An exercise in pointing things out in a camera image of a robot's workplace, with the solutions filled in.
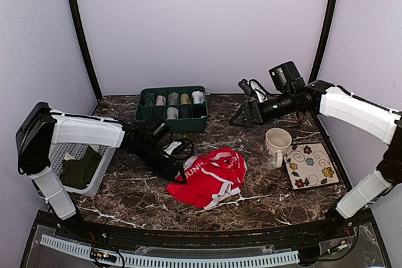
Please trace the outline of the red boxer briefs white trim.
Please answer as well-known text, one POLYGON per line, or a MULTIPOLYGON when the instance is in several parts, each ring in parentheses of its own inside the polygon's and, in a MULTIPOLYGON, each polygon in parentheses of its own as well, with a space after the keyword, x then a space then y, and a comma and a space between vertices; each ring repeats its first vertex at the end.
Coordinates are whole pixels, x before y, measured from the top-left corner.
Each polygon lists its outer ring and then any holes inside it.
POLYGON ((241 154, 228 147, 220 148, 188 159, 184 164, 187 183, 171 182, 166 191, 177 201, 210 210, 241 192, 246 172, 241 154))

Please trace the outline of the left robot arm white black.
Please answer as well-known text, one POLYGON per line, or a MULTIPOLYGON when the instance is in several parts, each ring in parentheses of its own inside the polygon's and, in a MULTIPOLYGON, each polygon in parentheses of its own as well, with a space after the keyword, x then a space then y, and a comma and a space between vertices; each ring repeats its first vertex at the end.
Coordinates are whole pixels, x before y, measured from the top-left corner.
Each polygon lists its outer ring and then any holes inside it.
POLYGON ((57 144, 98 145, 123 149, 136 155, 159 177, 186 183, 182 160, 167 153, 159 144, 169 132, 159 117, 144 122, 124 122, 108 117, 75 115, 53 110, 46 102, 37 103, 16 133, 18 172, 25 174, 42 192, 55 215, 65 220, 64 230, 75 240, 88 236, 88 225, 60 178, 51 167, 50 151, 57 144))

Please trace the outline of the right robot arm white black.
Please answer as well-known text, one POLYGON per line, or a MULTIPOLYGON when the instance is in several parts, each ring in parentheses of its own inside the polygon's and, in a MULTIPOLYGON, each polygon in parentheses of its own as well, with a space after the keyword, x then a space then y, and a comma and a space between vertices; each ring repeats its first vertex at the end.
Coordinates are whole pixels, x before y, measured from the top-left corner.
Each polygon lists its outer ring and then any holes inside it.
POLYGON ((334 239, 345 228, 345 221, 380 196, 401 184, 401 112, 389 109, 347 91, 340 85, 303 79, 276 85, 278 94, 264 102, 243 103, 229 124, 254 127, 288 114, 309 111, 354 127, 386 145, 378 165, 330 209, 320 226, 326 239, 334 239))

